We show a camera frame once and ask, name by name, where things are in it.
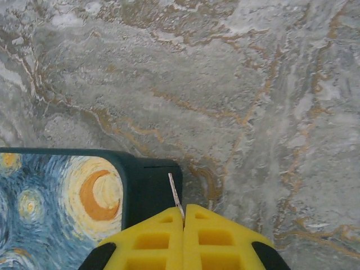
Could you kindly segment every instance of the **marble floor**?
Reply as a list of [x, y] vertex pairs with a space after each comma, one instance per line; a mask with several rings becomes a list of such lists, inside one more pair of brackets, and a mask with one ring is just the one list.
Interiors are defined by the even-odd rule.
[[171, 158], [292, 269], [360, 269], [359, 0], [0, 0], [0, 146]]

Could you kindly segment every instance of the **blue swirl pattern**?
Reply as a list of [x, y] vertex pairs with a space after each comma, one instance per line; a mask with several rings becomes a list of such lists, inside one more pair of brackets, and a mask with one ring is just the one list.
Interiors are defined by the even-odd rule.
[[[69, 199], [64, 175], [71, 169], [71, 157], [1, 158], [7, 160], [0, 160], [0, 268], [78, 269], [99, 239], [82, 233], [79, 215], [63, 207]], [[120, 223], [111, 226], [114, 231], [109, 233], [121, 229]]]

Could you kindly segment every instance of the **yellow crescent moon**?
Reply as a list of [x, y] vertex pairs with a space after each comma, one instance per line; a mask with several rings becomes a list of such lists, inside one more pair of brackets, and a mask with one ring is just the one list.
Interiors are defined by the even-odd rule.
[[86, 213], [96, 221], [110, 221], [116, 217], [116, 214], [120, 207], [120, 200], [117, 205], [112, 208], [101, 207], [94, 197], [94, 184], [103, 176], [110, 174], [108, 170], [99, 170], [92, 173], [88, 179], [81, 185], [80, 200], [85, 208]]

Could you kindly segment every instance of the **black plastic edge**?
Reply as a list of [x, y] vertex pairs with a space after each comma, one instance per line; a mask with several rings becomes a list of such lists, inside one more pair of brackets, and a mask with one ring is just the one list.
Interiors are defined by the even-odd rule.
[[261, 242], [252, 242], [251, 245], [266, 270], [291, 270], [280, 254], [272, 247]]
[[115, 243], [106, 243], [94, 248], [78, 270], [104, 270], [116, 249]]

